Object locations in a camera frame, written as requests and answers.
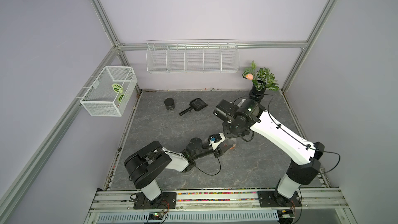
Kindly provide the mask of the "clear bottle red label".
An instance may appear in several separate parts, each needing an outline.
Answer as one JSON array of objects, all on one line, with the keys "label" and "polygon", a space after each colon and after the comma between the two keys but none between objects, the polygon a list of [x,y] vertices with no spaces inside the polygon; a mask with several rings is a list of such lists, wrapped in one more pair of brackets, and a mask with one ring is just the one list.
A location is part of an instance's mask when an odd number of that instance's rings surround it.
[{"label": "clear bottle red label", "polygon": [[236,139],[226,139],[223,145],[223,150],[228,151],[230,149],[234,149],[236,146]]}]

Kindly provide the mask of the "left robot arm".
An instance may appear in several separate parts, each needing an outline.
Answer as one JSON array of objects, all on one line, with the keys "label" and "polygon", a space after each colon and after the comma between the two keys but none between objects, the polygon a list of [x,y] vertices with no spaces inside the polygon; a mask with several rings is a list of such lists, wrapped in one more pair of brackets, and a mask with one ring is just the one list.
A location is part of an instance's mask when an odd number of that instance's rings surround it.
[{"label": "left robot arm", "polygon": [[207,142],[199,138],[190,140],[181,152],[174,152],[163,147],[160,142],[153,141],[124,161],[129,181],[148,201],[160,198],[162,190],[156,178],[166,169],[177,172],[189,172],[196,168],[196,161],[209,155],[217,160],[228,150],[236,146],[236,139],[228,139],[222,133],[208,137]]}]

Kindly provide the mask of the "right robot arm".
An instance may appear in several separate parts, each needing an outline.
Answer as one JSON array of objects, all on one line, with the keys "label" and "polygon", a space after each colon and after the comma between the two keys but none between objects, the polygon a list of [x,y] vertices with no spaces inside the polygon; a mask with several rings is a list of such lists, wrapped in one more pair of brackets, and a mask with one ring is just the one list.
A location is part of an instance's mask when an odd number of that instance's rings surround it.
[{"label": "right robot arm", "polygon": [[274,191],[275,198],[290,200],[302,185],[311,183],[320,172],[323,144],[301,138],[257,101],[246,99],[236,105],[222,100],[213,114],[223,121],[222,140],[242,139],[251,131],[265,137],[290,157],[288,170]]}]

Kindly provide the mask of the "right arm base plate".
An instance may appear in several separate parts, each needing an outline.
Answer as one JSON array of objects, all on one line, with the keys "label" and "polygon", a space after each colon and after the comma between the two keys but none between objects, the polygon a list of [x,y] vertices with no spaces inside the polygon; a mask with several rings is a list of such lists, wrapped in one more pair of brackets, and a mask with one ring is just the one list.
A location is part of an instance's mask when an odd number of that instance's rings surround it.
[{"label": "right arm base plate", "polygon": [[258,191],[260,207],[301,207],[302,200],[299,192],[296,191],[291,198],[285,198],[276,191],[262,190]]}]

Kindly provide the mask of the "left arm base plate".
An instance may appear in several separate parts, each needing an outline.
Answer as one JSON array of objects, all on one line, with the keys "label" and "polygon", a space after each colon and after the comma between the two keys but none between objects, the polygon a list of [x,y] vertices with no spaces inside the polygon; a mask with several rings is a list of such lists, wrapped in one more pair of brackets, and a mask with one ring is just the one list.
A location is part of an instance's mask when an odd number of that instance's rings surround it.
[{"label": "left arm base plate", "polygon": [[134,195],[134,209],[175,209],[177,203],[176,192],[162,192],[154,200],[148,200],[143,193]]}]

